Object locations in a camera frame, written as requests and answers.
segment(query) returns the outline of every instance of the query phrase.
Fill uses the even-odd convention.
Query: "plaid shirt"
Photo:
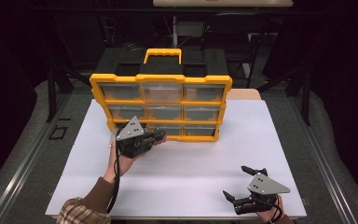
[[[81,203],[81,198],[74,198],[66,201],[63,205],[57,223],[84,223],[84,224],[108,224],[111,217],[108,214],[97,213]]]

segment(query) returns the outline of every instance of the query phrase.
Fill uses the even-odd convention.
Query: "gray floor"
[[[253,87],[263,85],[267,79],[260,74],[268,52],[268,48],[260,52]],[[75,80],[74,84],[76,90],[72,94],[59,94],[60,112],[50,124],[44,122],[48,117],[47,83],[36,88],[38,101],[34,113],[0,172],[0,223],[54,223],[44,215],[49,194],[57,185],[92,99],[88,88]],[[282,83],[263,93],[262,98],[267,102],[299,193],[308,202],[305,205],[308,216],[297,223],[358,223],[358,187],[339,159],[323,103],[312,94],[311,126],[307,127],[298,115],[297,99],[282,93],[284,86]],[[63,139],[56,139],[62,129],[53,133],[55,128],[66,128]],[[26,163],[30,158],[34,162]],[[31,172],[20,172],[24,164]],[[9,185],[14,177],[24,181],[15,190]],[[10,192],[13,194],[9,200],[3,197]]]

